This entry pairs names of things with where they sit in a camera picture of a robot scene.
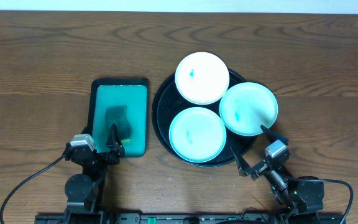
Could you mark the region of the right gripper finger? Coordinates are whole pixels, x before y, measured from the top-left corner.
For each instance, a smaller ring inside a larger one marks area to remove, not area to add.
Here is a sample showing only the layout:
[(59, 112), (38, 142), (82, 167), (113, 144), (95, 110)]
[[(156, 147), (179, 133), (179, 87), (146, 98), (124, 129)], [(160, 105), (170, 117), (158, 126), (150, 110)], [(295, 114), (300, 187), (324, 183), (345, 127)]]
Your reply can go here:
[(275, 141), (279, 140), (282, 143), (284, 143), (285, 145), (288, 145), (288, 139), (286, 137), (270, 130), (269, 128), (267, 128), (264, 125), (261, 125), (260, 128), (270, 143), (274, 143)]
[(247, 172), (250, 169), (250, 165), (232, 146), (230, 147), (230, 149), (231, 149), (232, 153), (234, 154), (234, 158), (236, 160), (239, 175), (242, 177), (247, 177), (248, 176)]

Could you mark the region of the green scrub sponge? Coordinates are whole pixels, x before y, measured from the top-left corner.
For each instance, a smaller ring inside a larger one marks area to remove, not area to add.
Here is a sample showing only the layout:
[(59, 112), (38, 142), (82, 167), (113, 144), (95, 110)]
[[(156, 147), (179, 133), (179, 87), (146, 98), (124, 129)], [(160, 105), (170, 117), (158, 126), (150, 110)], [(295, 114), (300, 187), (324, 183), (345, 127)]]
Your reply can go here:
[(106, 110), (105, 120), (110, 128), (112, 124), (117, 126), (117, 134), (121, 142), (131, 141), (132, 127), (127, 120), (127, 106), (111, 106)]

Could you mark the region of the pale green plate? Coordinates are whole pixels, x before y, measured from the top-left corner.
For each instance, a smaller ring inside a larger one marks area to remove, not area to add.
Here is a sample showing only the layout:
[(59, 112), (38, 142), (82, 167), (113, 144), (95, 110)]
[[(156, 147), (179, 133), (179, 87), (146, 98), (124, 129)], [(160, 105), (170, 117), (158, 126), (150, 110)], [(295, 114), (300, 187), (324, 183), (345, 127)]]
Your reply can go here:
[(213, 111), (192, 107), (179, 112), (170, 124), (172, 149), (187, 162), (203, 163), (216, 158), (224, 149), (226, 127)]
[(263, 133), (261, 125), (270, 128), (275, 123), (278, 102), (275, 95), (259, 83), (239, 83), (221, 98), (219, 115), (230, 131), (241, 136), (256, 136)]

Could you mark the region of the pale green plate front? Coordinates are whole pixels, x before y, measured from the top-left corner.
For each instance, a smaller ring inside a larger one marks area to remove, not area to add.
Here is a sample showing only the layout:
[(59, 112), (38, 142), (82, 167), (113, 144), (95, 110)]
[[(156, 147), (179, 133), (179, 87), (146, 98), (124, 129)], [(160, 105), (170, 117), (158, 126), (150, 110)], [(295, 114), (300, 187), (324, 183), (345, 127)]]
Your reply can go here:
[(213, 111), (192, 107), (179, 112), (170, 124), (172, 149), (187, 162), (203, 163), (216, 158), (224, 149), (226, 127)]

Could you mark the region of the white plate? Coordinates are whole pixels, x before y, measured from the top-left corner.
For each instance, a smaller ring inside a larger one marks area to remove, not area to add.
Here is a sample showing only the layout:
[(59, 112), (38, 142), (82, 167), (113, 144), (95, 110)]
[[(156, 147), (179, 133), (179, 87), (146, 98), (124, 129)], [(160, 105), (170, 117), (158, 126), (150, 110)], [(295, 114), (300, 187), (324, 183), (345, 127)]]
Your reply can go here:
[(220, 100), (229, 87), (229, 70), (215, 54), (195, 52), (187, 55), (175, 71), (175, 84), (184, 99), (196, 105)]

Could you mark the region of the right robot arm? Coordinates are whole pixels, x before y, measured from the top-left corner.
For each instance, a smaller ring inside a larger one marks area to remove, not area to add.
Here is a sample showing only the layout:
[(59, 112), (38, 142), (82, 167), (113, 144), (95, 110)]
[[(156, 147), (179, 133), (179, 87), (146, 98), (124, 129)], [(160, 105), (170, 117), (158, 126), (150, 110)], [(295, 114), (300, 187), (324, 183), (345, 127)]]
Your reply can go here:
[(265, 148), (265, 157), (250, 166), (238, 152), (232, 149), (239, 175), (251, 176), (252, 180), (264, 177), (268, 180), (276, 200), (286, 205), (292, 213), (314, 213), (323, 209), (324, 184), (316, 177), (294, 178), (284, 162), (289, 159), (288, 139), (261, 125), (270, 145)]

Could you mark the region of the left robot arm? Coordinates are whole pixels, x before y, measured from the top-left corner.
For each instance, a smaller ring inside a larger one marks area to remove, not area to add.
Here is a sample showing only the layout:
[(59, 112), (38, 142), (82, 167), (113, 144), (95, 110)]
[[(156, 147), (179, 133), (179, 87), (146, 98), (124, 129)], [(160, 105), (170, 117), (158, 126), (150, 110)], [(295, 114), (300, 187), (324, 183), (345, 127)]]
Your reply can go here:
[(71, 176), (65, 184), (67, 208), (64, 223), (114, 223), (111, 212), (101, 208), (108, 167), (117, 165), (125, 150), (117, 126), (110, 127), (106, 141), (108, 152), (98, 152), (89, 134), (78, 134), (66, 144), (63, 157), (82, 167), (82, 173)]

